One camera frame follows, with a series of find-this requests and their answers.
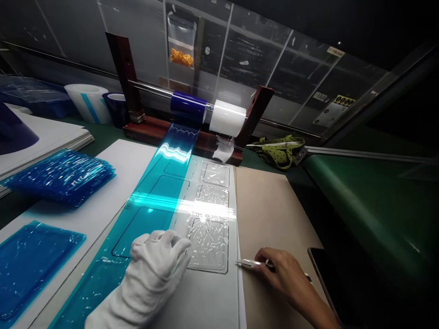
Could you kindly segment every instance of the human arm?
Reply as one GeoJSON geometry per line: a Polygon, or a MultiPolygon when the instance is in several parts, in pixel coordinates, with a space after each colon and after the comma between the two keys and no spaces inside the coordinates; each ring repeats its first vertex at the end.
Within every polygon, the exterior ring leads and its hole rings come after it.
{"type": "Polygon", "coordinates": [[[269,260],[273,263],[276,269],[275,273],[264,265],[258,265],[255,269],[315,329],[340,328],[334,313],[317,294],[293,255],[284,250],[261,248],[256,254],[255,260],[262,263],[269,260]]]}

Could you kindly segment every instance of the green fabric bag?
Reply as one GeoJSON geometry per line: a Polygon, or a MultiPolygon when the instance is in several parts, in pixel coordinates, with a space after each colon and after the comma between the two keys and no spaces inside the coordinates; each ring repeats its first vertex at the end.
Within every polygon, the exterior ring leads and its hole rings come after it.
{"type": "Polygon", "coordinates": [[[288,135],[285,138],[272,139],[269,141],[266,141],[265,137],[262,137],[259,142],[254,142],[247,147],[258,153],[262,161],[280,170],[287,170],[291,167],[295,159],[296,152],[293,151],[293,149],[300,148],[304,144],[305,140],[303,138],[288,135]],[[296,142],[297,144],[266,145],[288,142],[296,142]]]}

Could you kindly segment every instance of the blue protective film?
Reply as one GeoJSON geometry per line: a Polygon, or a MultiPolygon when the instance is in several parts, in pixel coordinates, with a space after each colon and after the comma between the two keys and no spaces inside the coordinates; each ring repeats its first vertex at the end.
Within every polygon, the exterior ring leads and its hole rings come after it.
{"type": "Polygon", "coordinates": [[[0,329],[13,326],[85,239],[33,221],[0,244],[0,329]]]}
{"type": "Polygon", "coordinates": [[[116,174],[98,158],[63,149],[0,182],[26,194],[79,207],[116,174]]]}
{"type": "Polygon", "coordinates": [[[206,104],[207,101],[180,93],[172,97],[174,123],[92,264],[50,328],[84,328],[87,316],[122,281],[131,261],[129,253],[134,239],[169,228],[180,204],[182,187],[189,185],[184,177],[203,124],[206,104]]]}

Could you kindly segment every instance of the hand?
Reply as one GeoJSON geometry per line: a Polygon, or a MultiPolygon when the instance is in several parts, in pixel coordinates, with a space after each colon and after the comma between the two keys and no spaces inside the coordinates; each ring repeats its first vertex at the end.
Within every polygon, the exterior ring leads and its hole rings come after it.
{"type": "Polygon", "coordinates": [[[87,317],[86,329],[143,328],[177,289],[191,260],[190,246],[172,230],[134,240],[122,282],[87,317]]]}
{"type": "Polygon", "coordinates": [[[273,248],[261,248],[255,260],[265,263],[269,260],[276,272],[266,266],[255,269],[270,285],[280,292],[287,302],[302,314],[316,329],[340,328],[332,310],[322,301],[298,261],[288,252],[273,248]]]}

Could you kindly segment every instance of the brown cardboard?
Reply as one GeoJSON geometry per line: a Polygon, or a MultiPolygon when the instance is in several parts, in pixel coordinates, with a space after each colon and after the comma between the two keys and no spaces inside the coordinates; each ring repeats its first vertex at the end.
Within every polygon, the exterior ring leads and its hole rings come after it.
{"type": "MultiPolygon", "coordinates": [[[[327,302],[307,252],[322,245],[288,179],[237,167],[236,200],[241,258],[253,259],[261,247],[288,251],[327,302]]],[[[244,271],[243,285],[248,329],[312,328],[255,273],[244,271]]]]}

